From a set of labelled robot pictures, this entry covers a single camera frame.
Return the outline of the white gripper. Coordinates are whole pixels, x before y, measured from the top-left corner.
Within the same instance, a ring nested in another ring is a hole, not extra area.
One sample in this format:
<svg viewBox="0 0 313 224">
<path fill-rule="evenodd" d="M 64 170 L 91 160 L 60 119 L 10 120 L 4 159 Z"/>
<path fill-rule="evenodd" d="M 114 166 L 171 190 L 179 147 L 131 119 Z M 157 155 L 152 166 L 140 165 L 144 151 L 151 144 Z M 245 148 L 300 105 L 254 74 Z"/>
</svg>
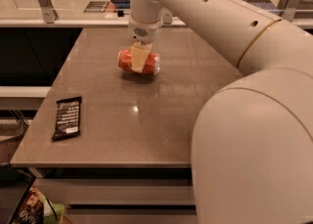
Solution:
<svg viewBox="0 0 313 224">
<path fill-rule="evenodd" d="M 152 50 L 152 44 L 158 36 L 161 18 L 151 16 L 129 17 L 128 31 L 137 40 L 131 50 L 132 70 L 141 73 L 145 62 Z"/>
</svg>

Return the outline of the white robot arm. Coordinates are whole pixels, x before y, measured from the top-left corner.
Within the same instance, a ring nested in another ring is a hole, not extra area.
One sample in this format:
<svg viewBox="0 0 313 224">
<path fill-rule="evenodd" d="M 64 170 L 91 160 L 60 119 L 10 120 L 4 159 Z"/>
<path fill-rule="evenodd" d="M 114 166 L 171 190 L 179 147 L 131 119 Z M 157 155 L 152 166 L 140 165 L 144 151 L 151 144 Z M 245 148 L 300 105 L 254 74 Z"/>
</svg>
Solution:
<svg viewBox="0 0 313 224">
<path fill-rule="evenodd" d="M 194 127 L 199 223 L 312 224 L 313 36 L 241 0 L 154 1 L 242 74 Z"/>
</svg>

